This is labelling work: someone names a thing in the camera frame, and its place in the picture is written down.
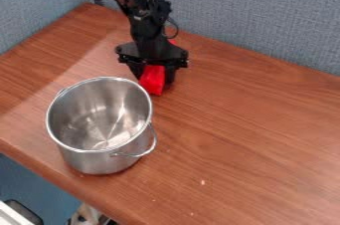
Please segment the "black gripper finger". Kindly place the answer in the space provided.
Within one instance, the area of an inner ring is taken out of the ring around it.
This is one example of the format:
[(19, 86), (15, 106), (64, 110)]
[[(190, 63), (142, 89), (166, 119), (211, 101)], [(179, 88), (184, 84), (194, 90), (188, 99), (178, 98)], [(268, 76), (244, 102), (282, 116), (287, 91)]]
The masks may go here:
[(130, 62), (128, 63), (128, 67), (136, 77), (136, 79), (139, 80), (143, 76), (144, 70), (146, 70), (146, 64), (144, 63), (136, 63), (136, 62)]
[(174, 81), (175, 81), (176, 67), (166, 67), (166, 85), (164, 89), (167, 90)]

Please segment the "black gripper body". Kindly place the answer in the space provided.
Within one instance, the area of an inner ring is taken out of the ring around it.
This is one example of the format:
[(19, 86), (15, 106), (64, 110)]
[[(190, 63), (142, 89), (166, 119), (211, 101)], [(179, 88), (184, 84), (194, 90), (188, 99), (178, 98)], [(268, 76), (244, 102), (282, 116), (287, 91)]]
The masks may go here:
[(171, 43), (179, 27), (171, 17), (130, 17), (134, 40), (116, 47), (119, 61), (150, 65), (187, 67), (188, 51)]

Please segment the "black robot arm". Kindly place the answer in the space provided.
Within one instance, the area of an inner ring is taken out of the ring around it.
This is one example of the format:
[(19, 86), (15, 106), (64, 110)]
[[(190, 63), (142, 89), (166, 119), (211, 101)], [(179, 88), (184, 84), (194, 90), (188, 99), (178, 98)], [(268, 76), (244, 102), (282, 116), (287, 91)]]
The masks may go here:
[(176, 71), (188, 64), (188, 51), (171, 39), (179, 26), (171, 17), (168, 0), (115, 0), (131, 23), (132, 41), (116, 47), (143, 87), (160, 94), (175, 80)]

